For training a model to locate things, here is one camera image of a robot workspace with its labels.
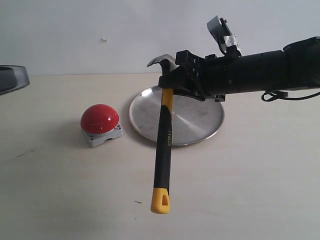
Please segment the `white wall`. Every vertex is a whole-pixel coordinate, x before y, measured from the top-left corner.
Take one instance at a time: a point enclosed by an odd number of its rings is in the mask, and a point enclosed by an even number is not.
[[[320,35],[319,9],[318,0],[1,0],[0,64],[31,75],[157,72],[146,64],[161,54],[219,53],[206,27],[215,15],[247,55]]]

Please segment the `red emergency button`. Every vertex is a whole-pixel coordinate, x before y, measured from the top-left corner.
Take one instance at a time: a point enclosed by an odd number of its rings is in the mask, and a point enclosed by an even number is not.
[[[119,123],[119,115],[112,107],[97,104],[89,107],[82,115],[81,128],[91,134],[105,134]]]

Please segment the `metal plate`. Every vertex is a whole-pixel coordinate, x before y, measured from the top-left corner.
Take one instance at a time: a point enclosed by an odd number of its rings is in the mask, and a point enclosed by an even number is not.
[[[157,141],[162,90],[158,86],[141,92],[132,101],[129,118],[142,136]],[[220,102],[198,101],[174,96],[172,111],[172,145],[186,146],[212,137],[222,125],[225,113]]]

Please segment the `table surface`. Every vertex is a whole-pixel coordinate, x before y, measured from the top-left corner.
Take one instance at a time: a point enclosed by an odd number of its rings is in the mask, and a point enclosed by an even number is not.
[[[172,150],[171,213],[150,212],[155,144],[128,110],[158,77],[32,76],[0,96],[1,239],[319,239],[320,98],[227,96],[214,137]],[[90,148],[94,104],[119,112],[124,136]]]

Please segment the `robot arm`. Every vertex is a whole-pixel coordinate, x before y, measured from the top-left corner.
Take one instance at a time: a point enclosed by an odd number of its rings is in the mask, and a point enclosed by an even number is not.
[[[172,88],[175,95],[217,102],[225,101],[228,94],[258,91],[265,91],[265,102],[320,95],[290,98],[283,92],[320,88],[320,37],[289,44],[283,50],[242,56],[227,21],[216,16],[207,27],[223,56],[202,58],[188,50],[177,52],[178,67],[159,78],[159,87]]]

